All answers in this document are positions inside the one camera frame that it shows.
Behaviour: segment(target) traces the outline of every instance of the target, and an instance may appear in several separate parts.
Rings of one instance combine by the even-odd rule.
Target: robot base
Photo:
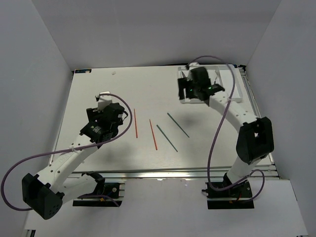
[[[242,186],[226,191],[214,191],[206,183],[207,189],[202,192],[207,193],[207,209],[253,209],[253,201],[245,200],[252,197],[251,187],[249,182],[245,182]],[[217,188],[222,188],[222,182],[212,182],[212,185]]]
[[[120,206],[122,204],[121,200],[117,200],[121,198],[119,196],[120,183],[105,183],[102,191],[98,193],[93,193],[92,195],[107,195],[113,198],[117,204]],[[73,201],[73,206],[98,206],[98,207],[117,207],[111,200],[101,201],[100,198],[77,198]]]

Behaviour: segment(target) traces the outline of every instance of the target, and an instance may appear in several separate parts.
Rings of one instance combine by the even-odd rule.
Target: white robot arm
[[[45,220],[53,217],[62,204],[85,194],[99,195],[104,190],[105,179],[93,171],[65,183],[69,175],[98,150],[96,143],[117,136],[118,126],[123,124],[122,115],[127,115],[124,107],[112,103],[110,96],[97,96],[97,101],[97,108],[87,109],[89,123],[71,144],[73,151],[61,154],[36,175],[27,174],[22,179],[23,201]]]
[[[223,115],[229,95],[218,84],[211,84],[204,67],[189,70],[187,78],[178,79],[179,99],[197,98]],[[274,149],[272,124],[267,118],[257,118],[231,101],[225,117],[238,132],[236,150],[238,157],[225,174],[223,187],[248,176],[253,167]]]

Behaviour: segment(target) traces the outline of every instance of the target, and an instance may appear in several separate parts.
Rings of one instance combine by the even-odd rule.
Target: black joint housing
[[[178,87],[180,100],[198,98],[201,101],[208,101],[216,92],[225,91],[219,84],[211,84],[205,67],[190,70],[188,78],[178,79]]]
[[[240,127],[236,151],[240,159],[251,164],[274,150],[272,123],[267,117],[258,118]]]
[[[91,138],[91,142],[100,143],[114,138],[119,133],[118,126],[123,124],[124,107],[119,103],[110,103],[103,111],[97,108],[87,109],[89,123],[80,130]]]
[[[54,193],[50,184],[44,185],[38,175],[27,174],[22,179],[23,201],[44,220],[53,217],[61,208],[64,193]]]

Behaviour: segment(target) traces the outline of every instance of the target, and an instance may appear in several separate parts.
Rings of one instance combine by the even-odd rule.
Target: gray wall
[[[247,75],[275,136],[274,158],[291,180],[304,222],[316,236],[316,2],[282,0]]]
[[[247,64],[280,0],[33,0],[71,69]]]
[[[71,71],[31,0],[0,1],[0,178],[17,161],[51,151],[70,89]],[[21,179],[48,158],[29,161],[9,176],[5,191],[18,207]],[[19,237],[27,213],[0,200],[0,235]]]

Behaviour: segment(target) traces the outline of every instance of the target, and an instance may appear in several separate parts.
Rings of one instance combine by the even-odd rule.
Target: white table
[[[205,180],[128,180],[117,207],[62,206],[51,219],[31,211],[35,237],[295,237],[307,235],[291,183],[269,180],[254,209],[208,210]],[[250,181],[257,192],[261,181]]]
[[[135,126],[113,143],[102,146],[76,171],[151,170],[206,167],[210,144],[221,116],[205,104],[181,104],[178,100],[179,66],[92,69],[91,73],[74,74],[69,99],[57,143],[67,148],[87,122],[86,109],[96,107],[94,96],[110,91],[136,109]],[[238,69],[235,69],[246,110],[251,102]],[[168,117],[169,112],[188,138]],[[149,119],[152,120],[158,150],[155,150]],[[119,127],[125,129],[128,122]],[[176,152],[157,129],[158,124],[172,141]],[[229,167],[237,157],[237,132],[226,121],[213,153],[212,167]],[[271,165],[269,158],[259,165]]]

